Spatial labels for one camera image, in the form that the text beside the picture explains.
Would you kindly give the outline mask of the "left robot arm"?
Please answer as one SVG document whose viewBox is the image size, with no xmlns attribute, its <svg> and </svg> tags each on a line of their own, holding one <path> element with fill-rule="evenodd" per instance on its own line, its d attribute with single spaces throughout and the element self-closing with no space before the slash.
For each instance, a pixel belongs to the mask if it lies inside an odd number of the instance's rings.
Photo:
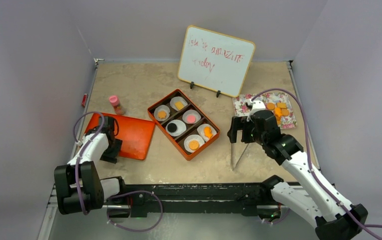
<svg viewBox="0 0 382 240">
<path fill-rule="evenodd" d="M 58 209 L 68 215 L 102 208 L 110 199 L 123 204 L 128 197 L 122 177 L 101 179 L 96 169 L 99 160 L 116 163 L 122 141 L 116 138 L 118 121 L 98 112 L 98 124 L 85 132 L 81 139 L 75 138 L 78 152 L 65 165 L 54 170 Z"/>
</svg>

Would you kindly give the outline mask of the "orange star cookie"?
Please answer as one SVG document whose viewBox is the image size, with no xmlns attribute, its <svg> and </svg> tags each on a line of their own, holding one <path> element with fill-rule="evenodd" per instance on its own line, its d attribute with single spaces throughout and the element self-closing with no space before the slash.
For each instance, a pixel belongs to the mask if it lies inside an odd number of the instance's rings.
<svg viewBox="0 0 382 240">
<path fill-rule="evenodd" d="M 167 113 L 163 110 L 158 111 L 157 117 L 161 120 L 165 119 L 167 117 Z"/>
</svg>

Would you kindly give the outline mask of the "round patterned biscuit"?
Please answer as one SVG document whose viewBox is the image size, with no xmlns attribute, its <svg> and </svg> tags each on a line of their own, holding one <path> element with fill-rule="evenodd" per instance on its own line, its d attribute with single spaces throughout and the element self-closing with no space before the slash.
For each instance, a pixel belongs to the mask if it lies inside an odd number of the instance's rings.
<svg viewBox="0 0 382 240">
<path fill-rule="evenodd" d="M 199 147 L 200 147 L 199 141 L 197 141 L 197 140 L 191 140 L 191 141 L 188 143 L 188 147 L 189 147 L 189 149 L 192 150 L 192 151 L 195 151 L 195 150 L 199 149 Z"/>
</svg>

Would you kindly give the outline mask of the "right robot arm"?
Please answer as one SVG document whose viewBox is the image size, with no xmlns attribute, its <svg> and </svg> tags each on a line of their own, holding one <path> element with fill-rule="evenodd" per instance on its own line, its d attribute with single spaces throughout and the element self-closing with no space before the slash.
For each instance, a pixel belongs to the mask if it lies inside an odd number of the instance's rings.
<svg viewBox="0 0 382 240">
<path fill-rule="evenodd" d="M 313 167 L 302 145 L 291 135 L 281 133 L 276 118 L 268 110 L 258 110 L 248 117 L 234 116 L 227 133 L 232 144 L 237 132 L 244 143 L 257 143 L 268 157 L 289 172 L 306 191 L 294 192 L 291 187 L 272 176 L 260 189 L 265 203 L 277 201 L 288 206 L 306 220 L 321 240 L 350 240 L 362 231 L 368 211 L 362 204 L 352 204 Z"/>
</svg>

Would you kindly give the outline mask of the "orange fish cookie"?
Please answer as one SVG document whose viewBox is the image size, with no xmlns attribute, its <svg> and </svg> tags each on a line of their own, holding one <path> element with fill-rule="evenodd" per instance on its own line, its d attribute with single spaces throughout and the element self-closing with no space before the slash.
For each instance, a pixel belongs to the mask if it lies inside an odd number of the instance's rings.
<svg viewBox="0 0 382 240">
<path fill-rule="evenodd" d="M 212 132 L 212 129 L 211 127 L 207 126 L 204 128 L 203 130 L 204 132 L 204 135 L 208 138 L 208 139 L 211 139 L 213 137 L 213 132 Z"/>
</svg>

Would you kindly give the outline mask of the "pink round cookie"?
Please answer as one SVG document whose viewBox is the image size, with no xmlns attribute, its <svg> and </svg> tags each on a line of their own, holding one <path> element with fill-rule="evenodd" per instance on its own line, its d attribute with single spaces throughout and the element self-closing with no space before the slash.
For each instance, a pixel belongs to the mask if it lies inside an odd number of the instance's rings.
<svg viewBox="0 0 382 240">
<path fill-rule="evenodd" d="M 187 115 L 186 117 L 186 121 L 190 124 L 193 124 L 196 122 L 196 116 L 195 115 L 192 115 L 192 114 L 189 114 Z"/>
</svg>

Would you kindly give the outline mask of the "orange tin lid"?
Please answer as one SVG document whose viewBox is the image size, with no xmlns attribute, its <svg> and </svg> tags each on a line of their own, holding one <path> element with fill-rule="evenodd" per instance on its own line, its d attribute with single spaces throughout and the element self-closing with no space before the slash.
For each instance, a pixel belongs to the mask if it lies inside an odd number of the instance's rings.
<svg viewBox="0 0 382 240">
<path fill-rule="evenodd" d="M 116 135 L 116 138 L 122 140 L 122 146 L 117 157 L 143 161 L 146 158 L 149 149 L 155 123 L 139 118 L 109 113 L 102 113 L 102 115 L 114 117 L 118 121 L 119 133 Z M 94 113 L 91 116 L 86 130 L 89 127 L 93 127 L 98 124 L 98 116 L 101 115 Z M 86 136 L 85 131 L 82 142 L 85 143 L 91 137 L 92 135 Z"/>
</svg>

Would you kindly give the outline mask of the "yellow rectangular biscuit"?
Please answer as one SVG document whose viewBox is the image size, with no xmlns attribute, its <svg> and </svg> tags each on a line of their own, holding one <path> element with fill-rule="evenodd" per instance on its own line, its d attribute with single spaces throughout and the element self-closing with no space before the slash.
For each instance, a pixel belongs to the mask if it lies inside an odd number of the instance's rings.
<svg viewBox="0 0 382 240">
<path fill-rule="evenodd" d="M 184 108 L 184 105 L 181 101 L 177 101 L 174 103 L 174 106 L 177 108 L 178 111 Z"/>
</svg>

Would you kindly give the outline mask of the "orange cookie tin box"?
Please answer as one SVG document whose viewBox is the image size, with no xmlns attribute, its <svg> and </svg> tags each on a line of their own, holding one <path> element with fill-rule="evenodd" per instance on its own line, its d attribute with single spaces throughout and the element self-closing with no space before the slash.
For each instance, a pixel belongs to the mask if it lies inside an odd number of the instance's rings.
<svg viewBox="0 0 382 240">
<path fill-rule="evenodd" d="M 179 111 L 175 111 L 174 109 L 172 109 L 170 107 L 170 100 L 173 97 L 183 97 L 188 102 L 188 105 Z M 155 108 L 160 106 L 160 105 L 166 105 L 170 108 L 170 116 L 165 121 L 162 121 L 162 122 L 157 121 L 154 117 Z M 196 110 L 197 112 L 199 112 L 199 114 L 201 115 L 201 120 L 199 120 L 195 124 L 186 124 L 185 123 L 187 126 L 187 129 L 184 133 L 182 133 L 179 136 L 173 137 L 173 136 L 169 135 L 167 133 L 167 131 L 165 130 L 167 123 L 170 122 L 171 120 L 182 120 L 182 115 L 187 110 Z M 181 155 L 188 161 L 190 161 L 194 157 L 196 157 L 199 153 L 201 153 L 204 149 L 206 149 L 210 144 L 212 144 L 214 141 L 216 141 L 220 136 L 220 129 L 218 128 L 218 126 L 216 124 L 214 124 L 214 122 L 192 100 L 190 100 L 179 89 L 174 90 L 173 92 L 171 92 L 170 94 L 168 94 L 167 96 L 162 98 L 161 100 L 157 101 L 155 104 L 151 105 L 147 109 L 147 112 L 148 112 L 149 117 L 155 122 L 157 127 L 162 131 L 162 133 L 167 137 L 167 139 L 181 153 Z M 200 149 L 195 151 L 194 153 L 187 152 L 184 148 L 184 143 L 183 143 L 184 139 L 189 135 L 194 135 L 194 134 L 198 135 L 197 128 L 200 125 L 206 124 L 206 123 L 213 126 L 216 129 L 217 134 L 212 139 L 205 142 L 205 144 Z"/>
</svg>

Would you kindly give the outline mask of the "metal tongs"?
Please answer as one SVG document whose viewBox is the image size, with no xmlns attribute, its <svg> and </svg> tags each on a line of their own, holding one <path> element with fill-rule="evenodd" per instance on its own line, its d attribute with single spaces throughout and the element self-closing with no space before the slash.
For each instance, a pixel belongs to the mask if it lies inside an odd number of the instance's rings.
<svg viewBox="0 0 382 240">
<path fill-rule="evenodd" d="M 235 152 L 235 144 L 232 143 L 230 144 L 231 148 L 230 148 L 230 168 L 232 171 L 234 171 L 236 169 L 236 167 L 238 166 L 239 162 L 242 160 L 242 158 L 244 157 L 248 147 L 249 147 L 249 143 L 245 144 L 245 147 L 242 149 L 240 155 L 236 155 Z"/>
</svg>

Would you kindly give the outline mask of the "black round cookie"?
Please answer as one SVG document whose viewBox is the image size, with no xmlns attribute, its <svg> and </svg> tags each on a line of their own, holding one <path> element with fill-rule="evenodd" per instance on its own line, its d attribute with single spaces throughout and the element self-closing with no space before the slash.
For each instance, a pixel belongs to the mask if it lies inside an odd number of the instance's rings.
<svg viewBox="0 0 382 240">
<path fill-rule="evenodd" d="M 177 130 L 177 125 L 174 122 L 171 122 L 167 125 L 167 131 L 174 133 Z"/>
</svg>

